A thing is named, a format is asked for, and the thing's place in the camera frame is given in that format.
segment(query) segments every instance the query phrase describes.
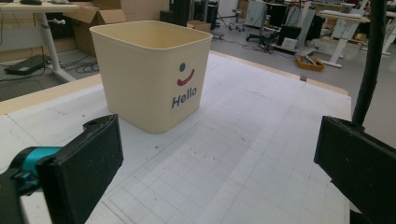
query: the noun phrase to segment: cable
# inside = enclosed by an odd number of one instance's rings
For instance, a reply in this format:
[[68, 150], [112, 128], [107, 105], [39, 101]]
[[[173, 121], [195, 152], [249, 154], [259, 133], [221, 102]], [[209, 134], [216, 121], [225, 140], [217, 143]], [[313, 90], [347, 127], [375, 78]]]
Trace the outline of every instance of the cable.
[[92, 73], [92, 72], [99, 72], [99, 65], [96, 60], [88, 63], [80, 63], [84, 59], [90, 57], [90, 55], [86, 55], [82, 59], [76, 60], [71, 63], [64, 63], [61, 64], [61, 67], [65, 71], [75, 70], [76, 73], [84, 74], [84, 73]]

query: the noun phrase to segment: black dot eye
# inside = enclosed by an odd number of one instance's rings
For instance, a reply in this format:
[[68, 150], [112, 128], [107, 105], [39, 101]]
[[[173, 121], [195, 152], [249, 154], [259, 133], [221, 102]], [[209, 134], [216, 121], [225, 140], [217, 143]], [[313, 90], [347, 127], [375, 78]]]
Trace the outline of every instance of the black dot eye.
[[178, 70], [180, 70], [180, 72], [183, 72], [184, 69], [186, 69], [186, 64], [182, 63], [182, 64], [180, 65], [180, 67], [178, 68]]

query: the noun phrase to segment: bin rim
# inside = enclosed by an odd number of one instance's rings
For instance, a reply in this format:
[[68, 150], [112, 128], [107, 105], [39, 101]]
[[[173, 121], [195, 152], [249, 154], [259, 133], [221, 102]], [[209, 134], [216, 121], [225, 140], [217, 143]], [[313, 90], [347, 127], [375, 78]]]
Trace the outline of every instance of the bin rim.
[[[133, 44], [134, 47], [138, 47], [138, 48], [141, 48], [141, 49], [144, 49], [144, 50], [153, 50], [153, 51], [165, 51], [165, 50], [167, 50], [167, 51], [169, 51], [169, 50], [172, 50], [172, 49], [179, 49], [179, 48], [184, 47], [184, 46], [189, 46], [191, 43], [206, 42], [207, 40], [211, 40], [213, 38], [213, 35], [210, 34], [210, 33], [199, 31], [199, 30], [194, 30], [194, 29], [191, 29], [191, 28], [188, 28], [188, 27], [179, 26], [179, 25], [175, 25], [175, 24], [168, 23], [168, 22], [163, 22], [163, 21], [127, 21], [127, 22], [122, 22], [122, 23], [104, 24], [104, 25], [93, 26], [93, 27], [90, 28], [90, 31], [91, 31], [91, 33], [97, 34], [97, 35], [99, 35], [99, 36], [101, 36], [103, 38], [108, 38], [108, 39], [113, 39], [114, 40], [115, 38], [111, 37], [110, 35], [99, 34], [96, 31], [96, 29], [100, 29], [101, 27], [117, 26], [117, 25], [125, 24], [125, 23], [144, 23], [144, 22], [145, 23], [147, 23], [147, 22], [150, 22], [150, 23], [161, 23], [161, 24], [165, 24], [165, 25], [168, 25], [168, 26], [174, 26], [177, 29], [189, 29], [192, 32], [196, 32], [196, 33], [201, 33], [201, 34], [207, 35], [207, 37], [202, 38], [200, 40], [193, 41], [193, 42], [190, 42], [188, 44], [177, 45], [177, 46], [170, 47], [170, 48], [156, 49], [156, 48], [148, 48], [148, 47], [145, 47], [145, 46], [142, 46], [142, 45]], [[124, 41], [124, 40], [121, 40], [121, 39], [118, 39], [118, 41], [120, 43], [122, 43], [122, 44], [126, 44], [126, 45], [131, 46], [131, 43], [129, 43], [127, 41]]]

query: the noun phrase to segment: smiley face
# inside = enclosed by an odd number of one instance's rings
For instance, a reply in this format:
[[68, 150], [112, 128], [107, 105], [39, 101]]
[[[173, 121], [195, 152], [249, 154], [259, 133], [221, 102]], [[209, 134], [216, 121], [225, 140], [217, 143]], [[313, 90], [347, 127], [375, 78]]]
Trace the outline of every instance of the smiley face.
[[[186, 64], [185, 64], [185, 63], [182, 63], [182, 64], [180, 65], [180, 67], [179, 67], [179, 71], [180, 71], [180, 72], [184, 72], [185, 69], [186, 69]], [[178, 85], [178, 86], [184, 86], [184, 85], [186, 85], [186, 84], [192, 79], [192, 77], [194, 76], [194, 71], [195, 71], [195, 70], [192, 69], [190, 75], [189, 75], [186, 79], [184, 79], [184, 80], [178, 79], [178, 80], [177, 80], [177, 85]]]

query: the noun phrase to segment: desk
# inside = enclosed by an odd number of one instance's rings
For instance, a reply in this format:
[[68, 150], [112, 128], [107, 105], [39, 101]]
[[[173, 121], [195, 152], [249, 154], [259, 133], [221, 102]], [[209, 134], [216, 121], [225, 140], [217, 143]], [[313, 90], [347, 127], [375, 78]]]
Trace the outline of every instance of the desk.
[[[2, 111], [0, 172], [23, 148], [63, 146], [110, 113], [100, 77], [87, 79]], [[212, 51], [194, 114], [163, 134], [120, 120], [124, 163], [87, 223], [347, 224], [349, 201], [313, 158], [322, 115], [350, 119], [350, 105], [343, 93]], [[42, 193], [23, 202], [31, 223], [50, 223]]]
[[332, 15], [332, 14], [324, 14], [324, 13], [319, 13], [318, 15], [322, 18], [337, 19], [337, 20], [342, 19], [346, 22], [346, 28], [344, 29], [343, 33], [341, 34], [340, 39], [338, 40], [337, 47], [335, 48], [335, 51], [332, 54], [332, 57], [330, 58], [330, 61], [329, 62], [323, 61], [324, 63], [326, 63], [328, 65], [341, 68], [342, 65], [337, 63], [337, 60], [347, 45], [349, 34], [350, 34], [350, 32], [352, 32], [354, 30], [353, 27], [361, 22], [369, 22], [370, 20], [367, 19], [366, 17], [361, 17], [361, 18], [357, 19], [357, 18], [344, 17], [344, 16], [338, 16], [338, 15]]
[[49, 48], [53, 73], [65, 81], [76, 80], [62, 70], [59, 65], [58, 55], [53, 43], [52, 34], [50, 33], [46, 13], [69, 12], [77, 9], [78, 6], [75, 5], [53, 5], [47, 2], [43, 3], [42, 6], [22, 5], [19, 2], [0, 4], [1, 13], [38, 13], [41, 17], [41, 29], [3, 30], [3, 44], [0, 51], [28, 49], [46, 45]]

